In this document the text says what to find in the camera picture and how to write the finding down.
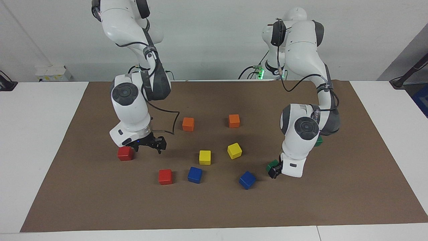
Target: cube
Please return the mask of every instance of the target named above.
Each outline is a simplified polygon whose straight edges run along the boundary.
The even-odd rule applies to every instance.
[[[117,157],[121,161],[130,161],[134,158],[134,150],[129,146],[120,147],[117,151]]]
[[[190,117],[183,118],[183,131],[193,131],[195,128],[195,119]]]
[[[241,121],[239,120],[238,114],[229,115],[229,128],[238,128]]]
[[[159,170],[158,181],[161,185],[172,184],[172,171],[171,171],[171,169]]]
[[[320,146],[320,145],[322,144],[322,142],[323,142],[322,137],[321,137],[321,136],[318,136],[318,140],[317,140],[317,142],[315,143],[315,146]]]
[[[269,172],[270,171],[270,169],[273,167],[273,166],[276,166],[276,165],[278,165],[279,164],[279,161],[278,160],[273,160],[271,163],[269,163],[268,164],[268,166],[266,167],[266,171],[267,172]]]
[[[201,183],[202,178],[202,169],[196,167],[190,167],[189,174],[187,175],[187,179],[190,182],[194,182],[196,184]]]
[[[246,171],[244,175],[239,179],[239,183],[245,188],[249,189],[256,182],[256,177],[249,171]]]
[[[211,165],[211,151],[199,151],[199,165]]]
[[[227,153],[229,153],[230,158],[233,160],[242,155],[242,149],[238,143],[235,143],[227,147]]]

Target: green block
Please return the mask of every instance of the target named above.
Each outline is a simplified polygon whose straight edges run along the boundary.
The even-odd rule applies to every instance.
[[[322,140],[322,137],[321,136],[318,136],[318,140],[317,140],[317,142],[315,143],[315,146],[319,146],[319,145],[321,145],[321,143],[323,142],[323,140]]]
[[[268,166],[266,167],[266,171],[269,172],[269,170],[271,169],[271,167],[276,166],[279,164],[278,160],[274,160],[273,162],[269,163]]]

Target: black bracket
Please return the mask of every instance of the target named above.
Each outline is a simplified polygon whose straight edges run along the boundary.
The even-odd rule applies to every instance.
[[[158,153],[161,154],[162,151],[166,150],[166,141],[163,136],[156,138],[153,133],[150,133],[144,138],[126,144],[126,146],[132,147],[137,152],[139,146],[148,146],[150,148],[156,149]]]
[[[15,89],[18,82],[8,81],[2,75],[0,75],[0,91],[12,91]]]
[[[282,166],[284,161],[281,159],[281,155],[279,155],[279,163],[270,168],[268,174],[272,179],[276,179],[282,173]]]
[[[397,80],[390,80],[389,83],[392,85],[392,87],[396,90],[404,90],[403,84],[401,86],[396,85]]]

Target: brown mat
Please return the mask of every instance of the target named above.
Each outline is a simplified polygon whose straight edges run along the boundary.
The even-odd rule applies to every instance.
[[[110,83],[90,83],[21,231],[428,222],[350,83],[334,84],[340,131],[312,150],[302,178],[272,180],[265,167],[284,138],[281,111],[317,103],[312,83],[286,93],[277,81],[175,82],[155,104],[182,111],[179,120],[194,117],[195,131],[178,121],[166,151],[141,147],[129,162],[117,159],[108,134],[118,123]],[[173,114],[150,114],[155,129],[171,128]],[[240,114],[240,128],[227,127],[229,114]],[[226,148],[235,142],[244,154],[230,160]],[[211,166],[198,165],[199,150],[212,151]],[[191,166],[204,170],[199,185],[187,181]],[[173,185],[158,184],[159,169],[174,171]],[[238,183],[247,170],[257,177],[250,190]]]

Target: red block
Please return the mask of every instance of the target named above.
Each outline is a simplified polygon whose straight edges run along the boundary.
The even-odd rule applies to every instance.
[[[161,185],[172,184],[172,171],[171,171],[171,169],[159,170],[159,183]]]
[[[121,161],[130,161],[134,158],[134,150],[129,146],[120,147],[117,151],[117,157]]]

